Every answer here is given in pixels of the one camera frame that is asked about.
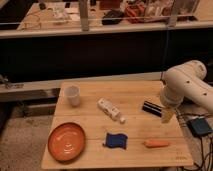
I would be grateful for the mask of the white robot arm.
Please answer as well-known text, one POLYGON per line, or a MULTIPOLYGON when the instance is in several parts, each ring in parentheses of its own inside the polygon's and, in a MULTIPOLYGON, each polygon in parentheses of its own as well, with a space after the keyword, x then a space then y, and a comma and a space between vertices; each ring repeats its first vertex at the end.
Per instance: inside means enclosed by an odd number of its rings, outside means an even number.
POLYGON ((173 109, 179 107, 184 98, 213 114, 213 87, 203 81, 206 74, 205 65, 198 60, 173 66, 164 73, 165 85, 160 91, 163 123, 171 120, 173 109))

